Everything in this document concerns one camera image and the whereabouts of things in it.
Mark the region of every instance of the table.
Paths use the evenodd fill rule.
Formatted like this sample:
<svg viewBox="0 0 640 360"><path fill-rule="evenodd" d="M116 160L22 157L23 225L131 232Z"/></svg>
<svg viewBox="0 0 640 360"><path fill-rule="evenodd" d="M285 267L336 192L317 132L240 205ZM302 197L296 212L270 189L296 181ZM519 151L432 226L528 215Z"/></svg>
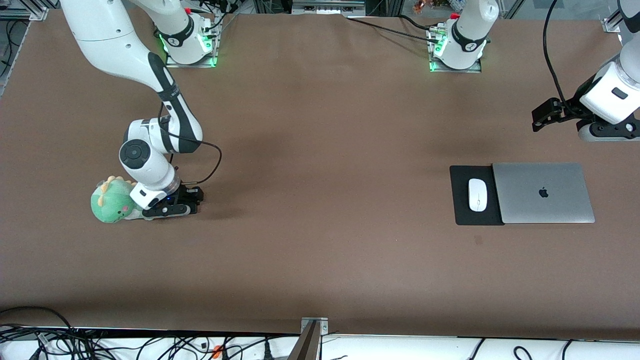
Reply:
<svg viewBox="0 0 640 360"><path fill-rule="evenodd" d="M446 74L419 40L340 15L240 15L218 67L172 69L224 152L201 212L102 224L90 194L126 175L122 133L159 101L94 69L51 12L0 104L0 305L76 326L295 332L327 316L343 333L638 338L639 149L531 131L556 94L541 29L498 21L483 73ZM552 22L549 46L568 95L620 48L595 21ZM175 164L190 181L215 160ZM596 223L457 226L449 166L500 161L580 162Z"/></svg>

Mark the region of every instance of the white robotic arm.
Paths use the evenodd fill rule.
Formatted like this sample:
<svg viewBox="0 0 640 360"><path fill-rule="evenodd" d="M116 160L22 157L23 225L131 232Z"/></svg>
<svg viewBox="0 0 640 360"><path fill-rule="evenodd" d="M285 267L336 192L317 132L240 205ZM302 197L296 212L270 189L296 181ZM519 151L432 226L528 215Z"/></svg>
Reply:
<svg viewBox="0 0 640 360"><path fill-rule="evenodd" d="M188 15L179 0L135 0L135 3L150 14L165 40L176 39L168 41L174 59L194 62L207 53L200 35L203 22ZM160 118L135 120L125 132L120 162L138 182L131 192L133 200L149 211L169 195L187 192L179 189L184 185L163 154L194 152L202 140L202 129L162 59L140 42L120 0L62 0L61 5L87 60L108 74L149 86L169 113ZM202 200L199 188L196 192ZM188 202L189 206L164 207L163 212L147 216L194 213L195 201Z"/></svg>
<svg viewBox="0 0 640 360"><path fill-rule="evenodd" d="M495 0L467 1L459 19L445 22L446 41L436 48L434 56L452 69L468 69L482 57L486 36L499 13Z"/></svg>
<svg viewBox="0 0 640 360"><path fill-rule="evenodd" d="M579 119L578 134L583 140L640 140L640 122L634 116L640 108L640 1L618 0L618 8L633 39L566 104L553 97L532 111L533 131Z"/></svg>

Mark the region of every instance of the mouse pad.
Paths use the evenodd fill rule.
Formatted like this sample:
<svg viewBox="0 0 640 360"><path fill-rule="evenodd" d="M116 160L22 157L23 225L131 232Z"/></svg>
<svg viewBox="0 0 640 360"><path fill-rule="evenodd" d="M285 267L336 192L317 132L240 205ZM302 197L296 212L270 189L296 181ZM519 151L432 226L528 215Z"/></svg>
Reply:
<svg viewBox="0 0 640 360"><path fill-rule="evenodd" d="M453 208L458 225L504 225L498 205L493 169L488 167L472 167L454 165L449 167ZM486 183L486 209L476 212L469 209L469 179L480 179Z"/></svg>

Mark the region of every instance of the laptop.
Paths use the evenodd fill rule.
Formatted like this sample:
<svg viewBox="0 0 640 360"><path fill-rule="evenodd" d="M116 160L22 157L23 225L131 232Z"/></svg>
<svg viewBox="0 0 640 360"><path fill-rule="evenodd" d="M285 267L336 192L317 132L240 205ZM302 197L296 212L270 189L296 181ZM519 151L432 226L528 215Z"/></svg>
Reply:
<svg viewBox="0 0 640 360"><path fill-rule="evenodd" d="M578 163L494 163L505 224L595 222Z"/></svg>

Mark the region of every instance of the plush dinosaur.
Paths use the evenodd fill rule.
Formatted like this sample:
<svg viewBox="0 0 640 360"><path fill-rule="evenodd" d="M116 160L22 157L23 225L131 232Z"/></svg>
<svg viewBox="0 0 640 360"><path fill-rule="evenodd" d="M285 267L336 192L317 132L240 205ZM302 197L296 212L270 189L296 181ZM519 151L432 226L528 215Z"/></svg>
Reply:
<svg viewBox="0 0 640 360"><path fill-rule="evenodd" d="M95 217L107 223L122 219L152 220L142 215L142 208L129 196L135 185L130 180L125 181L122 176L109 176L107 181L101 181L91 195L91 210Z"/></svg>

